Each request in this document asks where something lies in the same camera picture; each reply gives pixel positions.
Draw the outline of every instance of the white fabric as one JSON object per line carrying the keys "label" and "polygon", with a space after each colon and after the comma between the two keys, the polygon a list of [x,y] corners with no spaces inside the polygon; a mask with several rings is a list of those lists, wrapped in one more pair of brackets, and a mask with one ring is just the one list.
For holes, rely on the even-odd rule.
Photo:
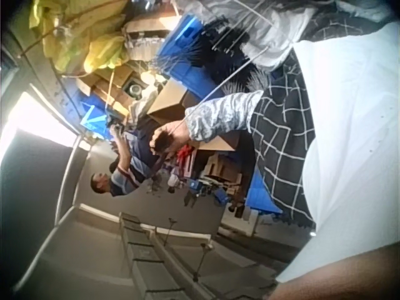
{"label": "white fabric", "polygon": [[391,8],[382,0],[337,0],[336,5],[342,11],[377,23],[394,16]]}
{"label": "white fabric", "polygon": [[243,18],[238,27],[245,29],[250,35],[249,42],[242,47],[243,53],[253,58],[269,46],[270,50],[253,61],[255,64],[264,66],[268,71],[279,67],[287,58],[293,46],[292,42],[300,39],[316,12],[315,8],[277,12],[270,8],[271,1],[265,0],[242,0],[241,2],[252,9],[255,8],[254,10],[268,22],[232,0],[202,0],[201,2],[176,0],[178,7],[185,13],[193,14],[205,23],[224,16],[231,25],[235,25]]}
{"label": "white fabric", "polygon": [[179,183],[179,177],[177,177],[175,174],[171,174],[171,176],[168,179],[168,186],[171,186],[172,188],[175,188]]}
{"label": "white fabric", "polygon": [[280,282],[399,241],[398,37],[392,23],[294,47],[316,131],[302,178],[317,233]]}

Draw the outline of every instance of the striped shirt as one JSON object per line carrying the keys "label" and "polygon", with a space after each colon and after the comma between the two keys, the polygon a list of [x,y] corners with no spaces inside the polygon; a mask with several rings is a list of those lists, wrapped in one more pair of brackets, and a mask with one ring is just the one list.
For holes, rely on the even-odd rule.
{"label": "striped shirt", "polygon": [[111,195],[127,195],[135,191],[143,181],[153,176],[156,171],[153,167],[159,156],[152,154],[149,142],[158,126],[156,121],[148,117],[139,129],[124,132],[132,156],[131,164],[128,170],[117,167],[111,175]]}

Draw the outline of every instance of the black hair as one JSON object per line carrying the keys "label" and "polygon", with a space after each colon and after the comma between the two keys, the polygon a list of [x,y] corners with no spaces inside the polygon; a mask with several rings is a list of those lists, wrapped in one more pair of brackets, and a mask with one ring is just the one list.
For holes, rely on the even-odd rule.
{"label": "black hair", "polygon": [[92,175],[92,177],[90,178],[90,187],[92,188],[92,190],[96,193],[96,194],[104,194],[105,191],[98,188],[98,183],[94,180],[94,175]]}
{"label": "black hair", "polygon": [[110,166],[108,167],[110,173],[112,174],[118,167],[119,164],[119,156],[116,158],[115,161],[113,161]]}

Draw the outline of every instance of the window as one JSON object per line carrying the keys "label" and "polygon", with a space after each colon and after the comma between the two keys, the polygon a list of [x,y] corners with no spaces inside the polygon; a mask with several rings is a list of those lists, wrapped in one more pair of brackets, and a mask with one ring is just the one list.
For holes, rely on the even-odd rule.
{"label": "window", "polygon": [[77,135],[61,124],[29,93],[23,92],[10,112],[0,138],[0,163],[12,143],[17,129],[73,147]]}

